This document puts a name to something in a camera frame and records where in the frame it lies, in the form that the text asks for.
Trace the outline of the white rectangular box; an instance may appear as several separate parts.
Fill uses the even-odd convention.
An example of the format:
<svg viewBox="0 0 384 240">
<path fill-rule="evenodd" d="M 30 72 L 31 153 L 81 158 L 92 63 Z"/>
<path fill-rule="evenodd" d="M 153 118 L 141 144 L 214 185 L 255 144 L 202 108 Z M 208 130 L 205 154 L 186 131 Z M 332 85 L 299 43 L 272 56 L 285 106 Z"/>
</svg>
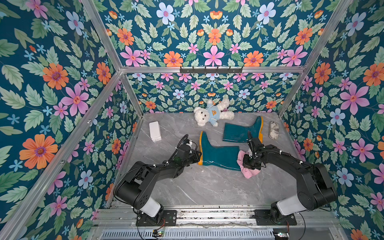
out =
<svg viewBox="0 0 384 240">
<path fill-rule="evenodd" d="M 158 142 L 162 139 L 161 128 L 159 122 L 149 123 L 150 138 L 153 142 Z"/>
</svg>

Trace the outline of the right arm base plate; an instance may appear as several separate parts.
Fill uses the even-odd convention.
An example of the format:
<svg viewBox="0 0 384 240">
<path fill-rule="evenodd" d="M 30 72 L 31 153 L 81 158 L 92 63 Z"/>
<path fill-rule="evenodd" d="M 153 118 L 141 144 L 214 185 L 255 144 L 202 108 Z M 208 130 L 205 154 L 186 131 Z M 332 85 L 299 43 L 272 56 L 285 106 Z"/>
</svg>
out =
<svg viewBox="0 0 384 240">
<path fill-rule="evenodd" d="M 283 216 L 276 209 L 254 210 L 252 216 L 258 226 L 296 226 L 297 221 L 294 214 Z"/>
</svg>

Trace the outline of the green rubber boot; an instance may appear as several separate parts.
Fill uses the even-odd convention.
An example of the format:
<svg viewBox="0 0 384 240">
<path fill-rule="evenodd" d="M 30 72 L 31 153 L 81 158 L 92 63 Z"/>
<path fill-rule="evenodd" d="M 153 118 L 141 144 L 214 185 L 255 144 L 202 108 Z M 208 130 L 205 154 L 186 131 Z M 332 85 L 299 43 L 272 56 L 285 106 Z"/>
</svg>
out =
<svg viewBox="0 0 384 240">
<path fill-rule="evenodd" d="M 248 132 L 251 132 L 252 137 L 257 137 L 261 141 L 261 143 L 263 143 L 263 127 L 264 119 L 261 116 L 258 116 L 254 124 L 248 127 L 225 123 L 223 141 L 234 143 L 246 143 L 248 141 Z"/>
<path fill-rule="evenodd" d="M 200 166 L 216 166 L 231 171 L 241 170 L 237 163 L 238 153 L 240 152 L 238 146 L 212 146 L 207 133 L 204 131 L 200 134 L 199 146 L 202 153 L 198 162 Z"/>
</svg>

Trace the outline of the grey white crumpled rag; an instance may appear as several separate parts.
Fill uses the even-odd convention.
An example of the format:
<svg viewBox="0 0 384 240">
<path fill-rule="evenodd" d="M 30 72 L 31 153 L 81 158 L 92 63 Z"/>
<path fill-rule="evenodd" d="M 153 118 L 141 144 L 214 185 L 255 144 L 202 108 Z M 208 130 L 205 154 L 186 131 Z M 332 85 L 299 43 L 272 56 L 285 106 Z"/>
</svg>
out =
<svg viewBox="0 0 384 240">
<path fill-rule="evenodd" d="M 269 137 L 270 139 L 272 140 L 277 140 L 279 138 L 279 124 L 274 122 L 274 121 L 271 121 L 269 123 Z"/>
</svg>

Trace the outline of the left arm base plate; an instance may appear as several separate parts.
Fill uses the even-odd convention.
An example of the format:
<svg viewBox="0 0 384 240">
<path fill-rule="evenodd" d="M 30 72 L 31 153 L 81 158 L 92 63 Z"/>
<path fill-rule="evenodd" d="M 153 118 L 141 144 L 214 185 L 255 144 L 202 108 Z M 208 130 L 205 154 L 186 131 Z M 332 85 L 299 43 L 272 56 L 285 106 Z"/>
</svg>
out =
<svg viewBox="0 0 384 240">
<path fill-rule="evenodd" d="M 155 217 L 150 217 L 144 212 L 139 212 L 137 217 L 138 227 L 174 227 L 178 218 L 176 210 L 160 210 Z"/>
</svg>

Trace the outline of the white teddy bear blue shirt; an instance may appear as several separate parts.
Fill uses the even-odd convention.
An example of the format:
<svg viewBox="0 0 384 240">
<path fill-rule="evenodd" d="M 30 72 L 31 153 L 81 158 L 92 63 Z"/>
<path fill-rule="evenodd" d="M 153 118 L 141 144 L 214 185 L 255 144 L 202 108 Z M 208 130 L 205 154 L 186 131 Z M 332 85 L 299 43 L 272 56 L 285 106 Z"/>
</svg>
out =
<svg viewBox="0 0 384 240">
<path fill-rule="evenodd" d="M 196 107 L 194 109 L 195 120 L 200 127 L 204 127 L 207 123 L 210 123 L 213 127 L 218 126 L 219 120 L 233 120 L 235 114 L 232 111 L 225 111 L 230 106 L 230 100 L 223 98 L 223 100 L 214 105 L 213 100 L 207 101 L 207 107 Z"/>
</svg>

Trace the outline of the pink cloth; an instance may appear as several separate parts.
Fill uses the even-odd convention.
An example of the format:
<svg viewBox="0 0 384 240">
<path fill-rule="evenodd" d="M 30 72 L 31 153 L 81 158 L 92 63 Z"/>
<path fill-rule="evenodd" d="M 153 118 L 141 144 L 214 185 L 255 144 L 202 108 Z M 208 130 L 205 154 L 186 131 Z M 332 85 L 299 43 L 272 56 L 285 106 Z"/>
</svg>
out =
<svg viewBox="0 0 384 240">
<path fill-rule="evenodd" d="M 238 153 L 238 157 L 237 157 L 237 164 L 239 165 L 240 169 L 241 169 L 241 172 L 242 174 L 244 175 L 244 177 L 246 179 L 250 179 L 252 178 L 253 176 L 256 176 L 258 175 L 261 171 L 260 170 L 251 170 L 251 169 L 247 169 L 243 166 L 243 163 L 244 163 L 244 159 L 245 159 L 245 155 L 252 155 L 250 151 L 242 151 L 240 150 L 239 153 Z"/>
</svg>

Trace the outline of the black hook rail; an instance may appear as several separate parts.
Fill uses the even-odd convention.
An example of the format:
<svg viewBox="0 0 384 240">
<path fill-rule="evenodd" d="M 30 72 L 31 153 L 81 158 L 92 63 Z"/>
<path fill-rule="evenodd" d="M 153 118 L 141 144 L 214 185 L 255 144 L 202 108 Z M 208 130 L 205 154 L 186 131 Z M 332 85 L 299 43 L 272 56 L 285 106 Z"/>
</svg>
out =
<svg viewBox="0 0 384 240">
<path fill-rule="evenodd" d="M 243 68 L 240 67 L 180 67 L 181 74 L 240 74 Z"/>
</svg>

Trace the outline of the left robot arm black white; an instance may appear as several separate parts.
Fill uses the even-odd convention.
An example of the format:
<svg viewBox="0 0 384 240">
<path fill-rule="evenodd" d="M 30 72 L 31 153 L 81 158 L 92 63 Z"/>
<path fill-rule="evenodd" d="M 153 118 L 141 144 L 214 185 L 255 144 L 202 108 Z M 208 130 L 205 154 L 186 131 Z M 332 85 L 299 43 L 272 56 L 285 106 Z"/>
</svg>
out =
<svg viewBox="0 0 384 240">
<path fill-rule="evenodd" d="M 120 202 L 130 205 L 150 218 L 159 218 L 163 206 L 151 197 L 156 183 L 179 177 L 184 168 L 198 163 L 201 155 L 198 149 L 181 145 L 162 164 L 150 165 L 138 161 L 118 181 L 114 188 L 114 196 Z"/>
</svg>

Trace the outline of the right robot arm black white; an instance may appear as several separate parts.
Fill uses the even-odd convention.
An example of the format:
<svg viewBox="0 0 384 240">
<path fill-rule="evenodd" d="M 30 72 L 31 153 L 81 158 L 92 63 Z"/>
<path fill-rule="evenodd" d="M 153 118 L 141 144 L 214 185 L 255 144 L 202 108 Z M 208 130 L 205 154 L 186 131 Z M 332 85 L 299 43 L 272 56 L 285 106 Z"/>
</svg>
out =
<svg viewBox="0 0 384 240">
<path fill-rule="evenodd" d="M 251 154 L 245 155 L 243 167 L 250 170 L 274 165 L 296 180 L 297 192 L 291 197 L 271 205 L 270 218 L 277 222 L 303 211 L 313 211 L 338 198 L 327 168 L 323 164 L 311 164 L 293 157 L 274 145 L 263 145 L 258 138 L 248 137 Z"/>
</svg>

